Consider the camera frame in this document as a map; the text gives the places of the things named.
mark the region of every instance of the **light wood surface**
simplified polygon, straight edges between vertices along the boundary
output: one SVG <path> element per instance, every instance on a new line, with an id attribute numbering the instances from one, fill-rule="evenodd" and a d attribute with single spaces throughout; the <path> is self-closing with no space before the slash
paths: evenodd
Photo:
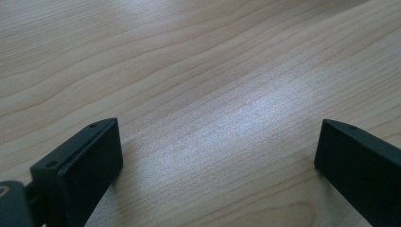
<path id="1" fill-rule="evenodd" d="M 324 118 L 401 147 L 401 1 L 2 1 L 0 181 L 117 116 L 87 226 L 369 226 L 313 166 Z"/>

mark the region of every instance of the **wood grain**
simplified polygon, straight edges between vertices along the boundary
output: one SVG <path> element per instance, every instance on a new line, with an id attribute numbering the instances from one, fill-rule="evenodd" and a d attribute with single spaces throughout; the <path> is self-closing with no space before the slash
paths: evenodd
<path id="1" fill-rule="evenodd" d="M 2 1 L 0 181 L 117 116 L 87 226 L 369 226 L 313 167 L 324 118 L 401 147 L 401 2 Z"/>

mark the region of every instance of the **wooden table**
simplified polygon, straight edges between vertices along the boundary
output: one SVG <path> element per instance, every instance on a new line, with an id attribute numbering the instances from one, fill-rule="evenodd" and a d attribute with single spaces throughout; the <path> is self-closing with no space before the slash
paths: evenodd
<path id="1" fill-rule="evenodd" d="M 124 168 L 87 226 L 369 226 L 324 118 L 401 147 L 401 2 L 2 1 L 0 181 L 91 122 Z"/>

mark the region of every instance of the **black plastic part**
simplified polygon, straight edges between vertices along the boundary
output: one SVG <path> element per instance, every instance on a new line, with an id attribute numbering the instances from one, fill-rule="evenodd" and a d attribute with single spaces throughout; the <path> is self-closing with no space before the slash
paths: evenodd
<path id="1" fill-rule="evenodd" d="M 19 182 L 0 183 L 0 226 L 35 226 L 26 191 Z"/>
<path id="2" fill-rule="evenodd" d="M 31 167 L 47 227 L 84 226 L 123 165 L 116 118 L 75 134 Z"/>
<path id="3" fill-rule="evenodd" d="M 315 167 L 373 226 L 401 226 L 401 149 L 324 120 Z"/>
<path id="4" fill-rule="evenodd" d="M 33 222 L 35 226 L 42 227 L 44 225 L 44 201 L 39 197 L 33 182 L 29 183 L 25 189 Z"/>

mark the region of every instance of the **screw hole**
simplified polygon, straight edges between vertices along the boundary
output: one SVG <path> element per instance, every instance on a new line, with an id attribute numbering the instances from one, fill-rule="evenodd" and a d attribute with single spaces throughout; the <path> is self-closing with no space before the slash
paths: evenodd
<path id="1" fill-rule="evenodd" d="M 56 161 L 52 161 L 52 162 L 46 164 L 46 167 L 53 167 L 53 166 L 55 166 L 56 164 L 57 164 Z"/>

